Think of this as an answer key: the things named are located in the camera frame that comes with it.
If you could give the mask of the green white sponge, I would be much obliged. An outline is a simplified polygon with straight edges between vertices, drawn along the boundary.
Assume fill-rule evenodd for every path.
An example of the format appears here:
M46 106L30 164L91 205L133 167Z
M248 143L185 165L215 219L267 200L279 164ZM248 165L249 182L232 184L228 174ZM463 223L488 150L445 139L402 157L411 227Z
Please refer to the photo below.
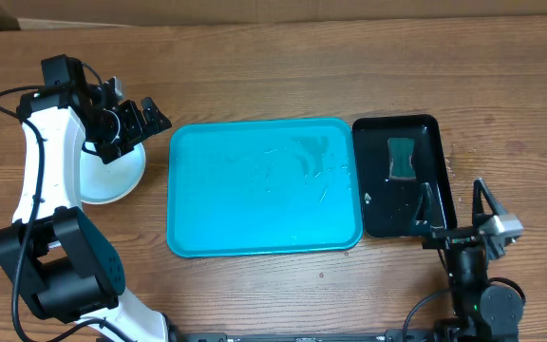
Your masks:
M389 168L388 177L396 181L414 181L416 173L412 165L415 142L410 138L387 140Z

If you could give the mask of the light blue plate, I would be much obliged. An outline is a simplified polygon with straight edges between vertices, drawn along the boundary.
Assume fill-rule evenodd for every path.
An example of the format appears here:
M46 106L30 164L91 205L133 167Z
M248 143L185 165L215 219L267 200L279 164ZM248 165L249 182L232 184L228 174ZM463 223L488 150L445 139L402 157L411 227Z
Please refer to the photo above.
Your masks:
M142 143L126 155L104 164L100 157L81 152L80 192L86 204L108 204L129 194L140 182L146 166Z

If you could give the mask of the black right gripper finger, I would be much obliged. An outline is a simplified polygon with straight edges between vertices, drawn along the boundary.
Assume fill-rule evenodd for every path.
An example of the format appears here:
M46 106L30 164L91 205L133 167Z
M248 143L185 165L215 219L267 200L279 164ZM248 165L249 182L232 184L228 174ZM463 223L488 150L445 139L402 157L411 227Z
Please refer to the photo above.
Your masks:
M472 224L474 228L501 228L508 214L482 178L474 180Z
M417 208L409 225L409 234L412 237L421 237L429 234L432 228L432 201L433 192L428 182L423 182L417 201Z

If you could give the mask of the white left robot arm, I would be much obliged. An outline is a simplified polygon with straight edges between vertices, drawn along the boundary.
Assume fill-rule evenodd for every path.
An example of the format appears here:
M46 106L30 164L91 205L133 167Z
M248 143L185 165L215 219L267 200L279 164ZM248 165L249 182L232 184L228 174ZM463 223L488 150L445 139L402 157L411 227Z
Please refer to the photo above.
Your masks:
M12 284L10 314L27 341L19 305L42 320L82 328L110 341L175 341L169 318L143 304L125 284L118 252L85 214L80 162L85 143L106 163L170 128L154 102L123 100L117 81L47 76L29 85L12 117L26 142L22 195L11 224L0 229L0 266Z

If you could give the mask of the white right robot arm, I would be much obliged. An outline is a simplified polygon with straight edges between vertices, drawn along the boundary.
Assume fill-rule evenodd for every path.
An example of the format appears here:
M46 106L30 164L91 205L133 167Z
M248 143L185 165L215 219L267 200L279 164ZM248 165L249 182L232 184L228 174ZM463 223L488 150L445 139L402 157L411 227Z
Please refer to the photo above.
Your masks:
M517 340L525 294L487 269L522 231L480 179L459 226L426 114L189 124L169 144L166 236L180 257L343 251L363 236L436 251L453 316L391 341Z

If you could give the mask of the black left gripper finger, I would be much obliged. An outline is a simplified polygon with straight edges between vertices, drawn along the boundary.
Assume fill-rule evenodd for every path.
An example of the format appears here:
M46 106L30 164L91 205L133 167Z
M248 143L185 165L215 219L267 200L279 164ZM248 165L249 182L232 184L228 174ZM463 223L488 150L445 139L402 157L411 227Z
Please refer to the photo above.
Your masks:
M141 100L141 108L135 111L139 129L137 140L144 140L155 134L158 128L157 109L152 100Z
M141 100L146 133L161 133L172 127L170 120L159 110L151 97Z

